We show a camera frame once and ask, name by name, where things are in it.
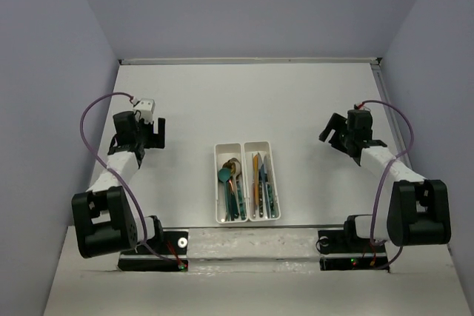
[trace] gray wall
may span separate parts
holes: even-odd
[[[92,168],[79,117],[117,68],[86,0],[0,0],[2,316],[42,315],[70,199]],[[95,144],[105,109],[89,117]]]
[[[382,56],[415,0],[88,0],[119,58]]]
[[[382,61],[391,99],[413,121],[413,166],[448,184],[453,256],[471,310],[473,60],[474,0],[417,0]]]

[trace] white table surface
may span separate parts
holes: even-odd
[[[82,259],[70,227],[44,315],[470,315],[443,258],[413,260],[415,271],[389,274],[264,266],[202,272],[191,264],[188,273],[119,272],[117,257]]]
[[[342,224],[372,212],[377,179],[318,140],[334,112],[380,99],[369,64],[122,66],[115,91],[154,99],[156,117],[167,119],[166,148],[149,149],[131,181],[145,214],[165,227],[218,226],[213,147],[233,142],[272,144],[281,219],[261,225]],[[371,109],[374,138],[395,152],[384,108]],[[127,99],[113,98],[102,156],[115,133],[112,116],[125,110]]]
[[[376,179],[318,141],[333,112],[380,98],[369,64],[126,66],[115,91],[155,99],[156,115],[167,119],[166,149],[147,152],[131,182],[145,214],[156,213],[166,227],[218,226],[213,145],[235,141],[273,145],[282,210],[274,225],[342,223],[371,211]],[[241,108],[232,123],[228,106]],[[112,100],[102,155],[114,133],[112,114],[129,108],[125,99]],[[375,137],[395,150],[384,110],[374,106],[373,117]],[[395,251],[387,246],[389,257]],[[188,273],[119,272],[117,260],[81,258],[70,227],[45,315],[470,314],[446,246],[405,248],[390,274],[321,272],[314,263],[290,268],[284,261],[278,268],[191,263]]]

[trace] light purple wall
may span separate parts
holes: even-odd
[[[79,118],[116,56],[87,0],[0,0],[0,315],[42,315],[74,192],[92,160]],[[92,112],[97,144],[107,113]]]
[[[119,58],[382,56],[415,0],[88,0]]]
[[[382,61],[391,99],[413,121],[413,166],[448,184],[453,256],[472,310],[473,61],[474,0],[417,0]]]

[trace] cable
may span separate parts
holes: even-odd
[[[373,258],[370,261],[370,266],[375,266],[375,261],[377,260],[377,251],[375,250],[375,247],[372,246],[372,244],[369,243],[369,246],[372,249],[372,253],[373,253]]]
[[[390,109],[396,111],[404,119],[405,123],[407,123],[408,130],[410,131],[410,142],[408,144],[408,147],[406,149],[404,149],[403,151],[397,153],[395,155],[395,159],[388,162],[388,164],[386,165],[386,167],[384,169],[384,172],[382,173],[382,176],[380,178],[380,182],[378,183],[377,193],[375,194],[375,200],[374,200],[374,203],[373,203],[373,210],[372,210],[372,220],[370,222],[370,244],[372,244],[373,246],[382,246],[385,243],[385,241],[375,242],[375,239],[373,237],[374,231],[375,231],[375,220],[377,218],[378,202],[380,201],[380,196],[381,196],[381,193],[382,193],[382,189],[384,187],[384,182],[385,182],[385,179],[388,176],[388,173],[390,171],[390,167],[393,165],[393,163],[397,159],[399,159],[403,155],[406,155],[413,148],[413,144],[415,143],[415,133],[413,132],[413,127],[412,127],[412,124],[410,123],[410,120],[408,120],[408,117],[405,116],[405,114],[399,108],[397,108],[396,106],[394,106],[392,104],[389,104],[389,103],[386,103],[385,101],[372,100],[371,99],[371,100],[362,101],[357,106],[357,108],[360,109],[365,104],[368,104],[368,103],[375,103],[375,104],[384,105],[384,106],[389,107]]]
[[[393,262],[395,262],[395,261],[398,259],[398,257],[400,257],[402,251],[403,251],[403,246],[400,247],[400,249],[398,250],[398,252],[397,252],[397,254],[395,255],[395,257],[393,257],[390,261],[388,261],[388,262],[385,263],[384,265],[378,266],[378,267],[376,267],[376,268],[374,268],[374,269],[380,270],[380,269],[385,269],[385,268],[387,268],[390,264],[392,264]]]
[[[178,261],[178,265],[179,265],[179,266],[183,266],[184,263],[183,263],[183,261],[181,260],[181,258],[178,256],[178,253],[176,253],[176,251],[175,251],[173,245],[171,244],[171,242],[168,241],[168,242],[166,243],[166,245],[167,245],[169,251],[171,252],[171,254],[175,256],[176,260]]]
[[[316,250],[319,252],[320,255],[322,255],[321,249],[320,249],[320,247],[318,247],[318,246],[320,246],[320,245],[321,245],[321,241],[320,241],[320,240],[317,240],[317,241],[316,241]]]
[[[103,166],[106,170],[108,170],[110,173],[112,173],[118,180],[118,182],[124,187],[125,191],[128,193],[128,195],[130,196],[130,199],[132,199],[132,202],[133,202],[133,205],[135,205],[135,208],[136,208],[136,211],[138,213],[138,216],[140,217],[140,222],[141,222],[141,226],[143,227],[143,241],[140,243],[142,246],[144,246],[152,255],[155,255],[156,257],[162,259],[162,260],[172,260],[172,259],[169,259],[169,258],[166,258],[166,257],[163,257],[162,255],[159,255],[158,253],[156,253],[148,244],[147,244],[147,240],[148,240],[148,232],[147,232],[147,225],[145,223],[145,217],[143,215],[143,212],[141,210],[141,207],[140,205],[138,204],[138,201],[136,200],[136,197],[135,195],[133,194],[131,188],[128,186],[127,182],[112,168],[109,168],[107,167],[107,164],[104,162],[104,160],[102,160],[102,158],[100,158],[99,154],[93,149],[93,147],[89,144],[89,142],[87,141],[86,139],[86,136],[84,134],[84,120],[86,118],[86,115],[87,113],[89,112],[90,109],[93,108],[94,105],[96,105],[98,102],[106,99],[106,98],[111,98],[113,97],[114,95],[123,95],[123,96],[127,96],[129,99],[130,99],[130,102],[132,102],[133,100],[133,96],[128,94],[128,93],[123,93],[123,92],[114,92],[114,93],[111,93],[111,94],[106,94],[106,95],[103,95],[101,96],[100,98],[97,98],[95,101],[93,101],[92,103],[89,104],[88,107],[86,107],[86,109],[84,110],[84,112],[82,113],[81,115],[81,122],[79,124],[79,130],[81,132],[81,138],[82,138],[82,141],[84,142],[84,145],[86,146],[86,148],[89,150],[89,152],[94,156],[94,158],[96,159],[96,161],[99,162],[99,164],[101,166]]]

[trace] utensil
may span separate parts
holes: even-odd
[[[264,217],[264,176],[263,162],[261,161],[260,152],[257,154],[257,174],[258,174],[258,216]]]
[[[270,204],[270,216],[272,218],[276,218],[275,201],[273,198],[273,189],[272,189],[272,183],[273,183],[272,166],[270,165],[270,159],[268,155],[265,155],[264,157],[264,166],[265,166],[265,171],[267,172],[267,196],[268,196],[268,202]]]
[[[253,155],[253,218],[256,216],[258,209],[258,157]]]
[[[267,177],[267,166],[265,165],[265,162],[262,163],[262,165],[260,166],[260,176],[261,176],[262,188],[263,188],[263,191],[264,191],[265,207],[266,207],[266,210],[267,210],[267,218],[270,218],[270,200],[268,198],[268,177]]]
[[[232,216],[238,218],[238,206],[237,206],[237,187],[230,179],[228,182],[230,187],[230,205],[232,207]]]
[[[234,221],[234,216],[233,216],[233,210],[232,210],[232,204],[230,203],[230,192],[229,192],[229,187],[228,187],[228,181],[230,180],[230,177],[232,176],[231,170],[229,168],[221,168],[217,172],[217,178],[224,184],[224,197],[225,197],[225,204],[227,208],[227,214],[226,214],[226,221],[232,220]]]
[[[232,164],[232,168],[230,172],[232,173],[232,181],[233,181],[233,188],[234,188],[234,193],[237,200],[238,200],[238,208],[237,208],[237,201],[236,201],[236,208],[234,209],[235,211],[240,210],[240,217],[242,220],[245,220],[246,218],[246,213],[245,213],[245,205],[244,205],[244,197],[242,196],[242,191],[241,189],[238,188],[238,183],[237,183],[237,177],[240,176],[242,173],[242,165],[240,164],[240,161],[237,158],[231,158],[229,162]]]

